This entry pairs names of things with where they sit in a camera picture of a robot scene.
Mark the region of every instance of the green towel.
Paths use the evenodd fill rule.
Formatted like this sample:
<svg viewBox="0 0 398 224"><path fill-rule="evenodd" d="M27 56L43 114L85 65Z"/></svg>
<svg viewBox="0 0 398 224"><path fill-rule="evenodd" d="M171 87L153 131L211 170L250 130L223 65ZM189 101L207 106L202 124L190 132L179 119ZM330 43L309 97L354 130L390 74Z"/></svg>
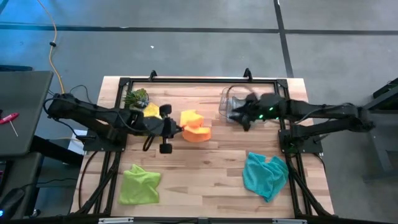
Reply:
<svg viewBox="0 0 398 224"><path fill-rule="evenodd" d="M131 170L123 172L119 203L124 205L159 203L159 194L156 191L159 182L160 173L146 172L133 164Z"/></svg>

